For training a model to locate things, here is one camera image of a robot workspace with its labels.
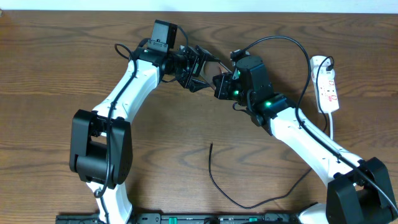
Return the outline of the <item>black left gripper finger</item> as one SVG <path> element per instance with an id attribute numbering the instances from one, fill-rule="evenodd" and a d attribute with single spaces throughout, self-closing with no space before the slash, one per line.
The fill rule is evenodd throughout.
<path id="1" fill-rule="evenodd" d="M 199 53 L 199 58 L 202 62 L 221 62 L 221 60 L 211 54 L 208 50 L 204 49 L 203 47 L 200 47 L 199 45 L 196 45 L 196 50 Z"/>
<path id="2" fill-rule="evenodd" d="M 188 89 L 190 92 L 194 93 L 204 88 L 209 88 L 211 85 L 204 80 L 199 80 L 196 78 L 191 78 L 188 82 Z"/>

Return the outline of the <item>Galaxy S25 Ultra smartphone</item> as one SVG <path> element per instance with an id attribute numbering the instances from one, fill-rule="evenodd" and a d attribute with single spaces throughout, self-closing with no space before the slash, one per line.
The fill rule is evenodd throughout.
<path id="1" fill-rule="evenodd" d="M 204 62 L 200 70 L 200 76 L 204 81 L 209 84 L 209 86 L 216 90 L 216 85 L 213 82 L 213 77 L 218 75 L 226 75 L 227 77 L 231 75 L 231 71 L 225 67 L 221 62 Z"/>

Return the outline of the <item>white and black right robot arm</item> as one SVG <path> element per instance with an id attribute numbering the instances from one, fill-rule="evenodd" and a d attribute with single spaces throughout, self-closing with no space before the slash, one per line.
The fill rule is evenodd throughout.
<path id="1" fill-rule="evenodd" d="M 326 202 L 295 214 L 292 223 L 390 223 L 397 205 L 388 169 L 364 160 L 318 129 L 292 100 L 273 89 L 260 57 L 238 60 L 234 72 L 212 77 L 215 96 L 241 105 L 256 126 L 292 148 L 325 184 Z"/>

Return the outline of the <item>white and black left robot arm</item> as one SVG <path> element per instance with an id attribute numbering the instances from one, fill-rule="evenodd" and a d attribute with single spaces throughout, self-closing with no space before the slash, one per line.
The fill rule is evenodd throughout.
<path id="1" fill-rule="evenodd" d="M 219 58 L 199 45 L 176 52 L 139 45 L 126 56 L 125 74 L 91 111 L 72 119 L 69 166 L 92 190 L 99 206 L 98 223 L 127 223 L 133 207 L 125 180 L 132 165 L 131 123 L 149 93 L 165 74 L 195 92 L 208 87 L 197 80 L 207 62 Z"/>

